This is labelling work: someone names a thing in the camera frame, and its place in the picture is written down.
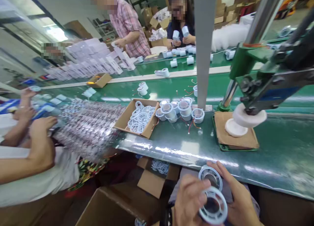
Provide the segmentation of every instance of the open cardboard box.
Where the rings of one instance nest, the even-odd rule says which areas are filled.
[[[100,187],[76,226],[134,225],[136,218],[153,225],[164,215],[167,203],[168,197],[156,199],[138,188],[136,182]]]
[[[152,160],[153,159],[149,157],[142,157],[139,159],[137,166],[143,168],[144,172],[137,186],[159,199],[166,180],[178,180],[180,166],[170,164],[168,174],[162,175],[151,169]]]
[[[152,47],[167,46],[168,39],[167,38],[162,38],[162,39],[158,39],[158,40],[155,40],[155,41],[150,41],[150,43],[151,43]]]
[[[160,27],[161,28],[163,28],[163,29],[165,29],[165,28],[167,28],[168,27],[168,25],[169,25],[169,22],[170,22],[170,17],[168,17],[168,18],[166,18],[166,19],[164,19],[163,21],[161,21],[161,22],[158,22],[154,17],[150,20],[150,24],[151,24],[151,26],[153,27],[153,28],[155,28],[155,29],[159,29]]]
[[[135,111],[135,103],[137,101],[140,101],[144,106],[154,106],[155,107],[155,111],[154,111],[153,116],[150,118],[149,122],[146,125],[146,128],[144,129],[143,133],[141,133],[141,134],[132,132],[128,128],[128,121],[130,120],[130,117],[132,116],[132,112]],[[114,128],[120,129],[120,130],[128,132],[128,133],[143,136],[143,137],[149,139],[151,136],[151,133],[153,132],[152,131],[153,126],[157,123],[157,120],[158,120],[157,117],[155,116],[155,112],[158,108],[159,108],[159,102],[158,101],[146,100],[146,99],[133,99],[129,103],[129,105],[127,106],[125,111],[122,113],[122,115],[120,116],[118,121],[115,123]]]
[[[102,88],[111,80],[111,76],[107,73],[100,73],[93,76],[88,82],[92,82],[94,84],[88,84],[88,86],[93,88]]]

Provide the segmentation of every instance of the man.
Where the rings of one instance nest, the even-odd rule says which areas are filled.
[[[126,47],[130,57],[150,55],[150,49],[138,21],[136,11],[124,0],[94,0],[98,7],[108,10],[110,20],[120,39],[114,43],[120,48]]]
[[[35,111],[30,102],[34,95],[29,89],[23,90],[14,116],[0,115],[0,207],[55,194],[79,179],[77,156],[54,147],[48,137],[57,119],[40,118],[31,124]]]

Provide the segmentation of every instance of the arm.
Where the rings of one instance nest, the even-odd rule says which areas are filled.
[[[33,122],[28,157],[0,160],[0,184],[30,177],[54,166],[55,149],[52,140],[47,137],[47,131],[55,123],[54,117],[41,118]]]
[[[0,143],[2,146],[16,147],[27,133],[30,121],[35,114],[35,111],[30,107],[19,109],[19,121],[3,138]]]
[[[125,36],[122,39],[117,39],[114,43],[118,46],[118,47],[125,47],[126,44],[129,43],[134,43],[136,40],[138,40],[138,38],[140,37],[140,32],[139,31],[131,31],[130,33],[128,33],[127,36]]]
[[[173,39],[167,39],[167,49],[168,50],[172,50],[172,49],[174,49],[175,47],[173,47],[172,45],[171,45],[171,42],[173,41]]]
[[[196,42],[196,37],[189,34],[187,37],[183,38],[183,43],[184,44],[194,44]]]
[[[30,101],[36,93],[31,91],[29,88],[23,89],[21,93],[20,107],[31,107]]]

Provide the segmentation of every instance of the metal column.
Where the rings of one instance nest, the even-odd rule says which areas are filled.
[[[282,2],[283,0],[261,0],[245,43],[255,44],[262,40],[272,24]],[[230,108],[229,105],[236,92],[237,86],[236,81],[230,80],[227,92],[222,101],[222,107],[226,108],[226,110]]]
[[[216,0],[194,0],[198,107],[205,110]]]

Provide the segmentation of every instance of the cardboard base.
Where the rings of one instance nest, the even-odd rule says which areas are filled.
[[[100,187],[76,226],[134,225],[136,218],[152,225],[163,216],[167,203],[168,198],[156,199],[134,182]]]
[[[250,128],[247,134],[242,137],[232,137],[225,130],[225,124],[228,119],[232,118],[232,112],[215,112],[215,125],[218,142],[228,145],[229,149],[233,150],[250,150],[258,149],[259,143],[257,141],[253,128]]]

